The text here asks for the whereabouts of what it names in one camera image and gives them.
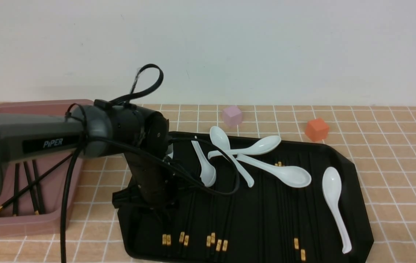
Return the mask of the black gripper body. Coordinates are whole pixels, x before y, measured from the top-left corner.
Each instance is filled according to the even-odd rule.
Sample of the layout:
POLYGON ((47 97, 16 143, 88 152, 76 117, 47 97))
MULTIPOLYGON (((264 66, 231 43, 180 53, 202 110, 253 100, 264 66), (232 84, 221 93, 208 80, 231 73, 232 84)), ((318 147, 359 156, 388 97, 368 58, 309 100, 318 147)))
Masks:
POLYGON ((134 206, 146 209, 166 209, 178 202, 175 172, 167 157, 168 147, 125 147, 124 157, 131 171, 131 182, 112 194, 116 209, 134 206))

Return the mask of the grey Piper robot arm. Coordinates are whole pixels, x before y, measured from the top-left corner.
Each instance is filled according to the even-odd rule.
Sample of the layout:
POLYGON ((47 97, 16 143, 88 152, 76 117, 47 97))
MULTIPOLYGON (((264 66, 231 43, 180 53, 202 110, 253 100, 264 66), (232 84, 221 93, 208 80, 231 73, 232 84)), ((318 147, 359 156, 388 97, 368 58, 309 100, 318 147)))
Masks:
POLYGON ((120 144, 164 158, 171 148, 162 113, 127 105, 72 104, 64 115, 0 113, 0 195, 9 163, 71 152, 86 143, 81 158, 124 153, 120 144))

